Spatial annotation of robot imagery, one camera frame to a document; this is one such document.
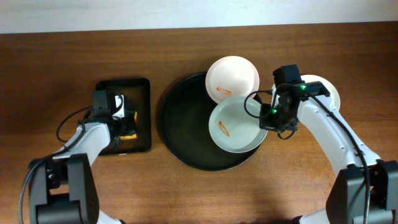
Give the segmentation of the pink white plate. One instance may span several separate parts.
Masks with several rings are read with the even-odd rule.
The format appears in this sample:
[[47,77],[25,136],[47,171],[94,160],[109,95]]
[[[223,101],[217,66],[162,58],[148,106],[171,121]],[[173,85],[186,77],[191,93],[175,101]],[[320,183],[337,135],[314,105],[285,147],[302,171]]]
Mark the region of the pink white plate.
[[234,96],[248,96],[259,89],[259,73],[247,59],[227,56],[211,65],[205,76],[209,97],[217,104]]

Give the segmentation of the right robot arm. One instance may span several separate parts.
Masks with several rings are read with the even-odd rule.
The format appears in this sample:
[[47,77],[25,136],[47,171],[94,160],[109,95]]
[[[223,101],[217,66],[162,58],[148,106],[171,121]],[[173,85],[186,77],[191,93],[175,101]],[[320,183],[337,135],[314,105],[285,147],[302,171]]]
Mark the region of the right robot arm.
[[335,183],[325,208],[293,223],[397,223],[397,161],[384,161],[354,133],[327,90],[268,90],[260,127],[281,134],[302,123],[327,156]]

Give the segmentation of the black rectangular tray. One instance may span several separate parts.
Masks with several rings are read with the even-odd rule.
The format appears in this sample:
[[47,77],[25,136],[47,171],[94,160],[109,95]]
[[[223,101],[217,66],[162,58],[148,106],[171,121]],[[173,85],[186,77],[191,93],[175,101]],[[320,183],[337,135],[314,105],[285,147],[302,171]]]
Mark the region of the black rectangular tray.
[[117,154],[142,153],[150,150],[152,145],[150,115],[150,82],[146,78],[122,80],[103,80],[96,84],[96,90],[110,90],[124,95],[124,111],[137,112],[137,139],[119,140],[103,149],[102,156]]

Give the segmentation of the orange green sponge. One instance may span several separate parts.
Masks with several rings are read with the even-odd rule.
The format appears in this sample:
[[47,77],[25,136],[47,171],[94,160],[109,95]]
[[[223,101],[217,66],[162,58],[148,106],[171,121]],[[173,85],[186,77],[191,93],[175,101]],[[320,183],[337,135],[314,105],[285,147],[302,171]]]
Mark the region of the orange green sponge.
[[135,111],[127,110],[124,112],[124,117],[122,118],[123,130],[120,135],[121,140],[137,139],[136,119],[137,113]]

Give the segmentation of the black round tray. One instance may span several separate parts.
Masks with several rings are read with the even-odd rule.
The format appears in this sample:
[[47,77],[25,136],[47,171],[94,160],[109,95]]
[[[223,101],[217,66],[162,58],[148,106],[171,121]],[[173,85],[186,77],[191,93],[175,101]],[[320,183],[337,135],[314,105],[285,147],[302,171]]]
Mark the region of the black round tray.
[[206,72],[175,82],[159,101],[157,128],[168,150],[186,165],[205,171],[237,167],[256,153],[232,153],[218,147],[210,136],[208,121],[216,103],[205,87]]

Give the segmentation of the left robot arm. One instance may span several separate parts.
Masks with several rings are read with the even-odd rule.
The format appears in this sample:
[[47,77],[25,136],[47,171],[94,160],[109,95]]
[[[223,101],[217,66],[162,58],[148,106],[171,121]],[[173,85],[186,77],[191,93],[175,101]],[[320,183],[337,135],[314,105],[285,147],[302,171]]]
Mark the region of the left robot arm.
[[60,150],[29,165],[19,197],[28,191],[31,223],[122,223],[100,210],[91,165],[114,139],[135,133],[137,112],[98,116],[85,110]]

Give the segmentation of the pale green plate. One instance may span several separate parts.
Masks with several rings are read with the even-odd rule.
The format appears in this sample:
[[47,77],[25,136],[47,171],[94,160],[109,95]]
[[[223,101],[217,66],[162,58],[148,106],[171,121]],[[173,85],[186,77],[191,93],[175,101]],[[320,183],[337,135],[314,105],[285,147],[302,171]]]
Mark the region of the pale green plate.
[[212,111],[208,129],[214,143],[227,152],[249,152],[265,140],[268,131],[259,127],[260,102],[244,96],[222,101]]

